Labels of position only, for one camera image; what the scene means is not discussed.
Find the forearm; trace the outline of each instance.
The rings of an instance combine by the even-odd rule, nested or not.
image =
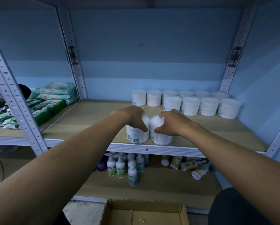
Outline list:
[[[280,223],[280,163],[189,123],[184,131],[223,176],[258,210]]]
[[[2,182],[0,224],[10,222],[8,218],[13,224],[23,224],[26,215],[36,212],[36,216],[29,218],[36,224],[53,220],[87,180],[126,119],[122,113],[112,113],[59,143]]]

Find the open cardboard box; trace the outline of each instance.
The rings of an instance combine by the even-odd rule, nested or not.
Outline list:
[[[111,200],[100,225],[189,225],[186,207],[162,201]]]

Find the hand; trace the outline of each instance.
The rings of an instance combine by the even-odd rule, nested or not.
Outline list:
[[[127,116],[127,125],[133,128],[141,129],[144,132],[148,131],[148,128],[142,120],[142,115],[144,114],[144,110],[142,108],[138,106],[129,106],[121,108],[117,110],[117,112]]]
[[[159,117],[164,118],[164,124],[156,128],[155,133],[163,133],[169,136],[183,136],[189,124],[194,123],[176,109],[164,111],[160,113]]]

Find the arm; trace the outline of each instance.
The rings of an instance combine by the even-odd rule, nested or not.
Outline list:
[[[157,133],[192,142],[263,215],[280,224],[280,163],[206,130],[177,110],[160,114]]]
[[[88,179],[125,125],[147,131],[130,106],[59,143],[0,183],[0,224],[49,224]]]

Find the purple bottle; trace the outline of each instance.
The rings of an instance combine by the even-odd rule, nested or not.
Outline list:
[[[101,158],[100,162],[97,165],[98,171],[105,171],[107,169],[107,160],[108,157],[105,155]]]

